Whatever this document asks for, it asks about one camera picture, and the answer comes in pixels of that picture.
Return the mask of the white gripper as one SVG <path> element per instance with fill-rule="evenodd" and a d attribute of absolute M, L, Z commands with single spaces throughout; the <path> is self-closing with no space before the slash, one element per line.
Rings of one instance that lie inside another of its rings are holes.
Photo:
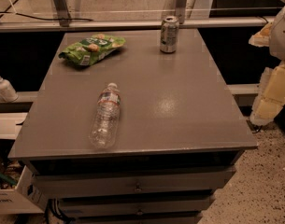
<path fill-rule="evenodd" d="M 285 61 L 285 6 L 273 23 L 267 23 L 252 35 L 249 43 L 255 47 L 268 47 L 270 54 Z M 285 62 L 274 69 L 266 67 L 261 75 L 259 92 L 254 99 L 249 120 L 257 126 L 270 123 L 285 106 Z"/>

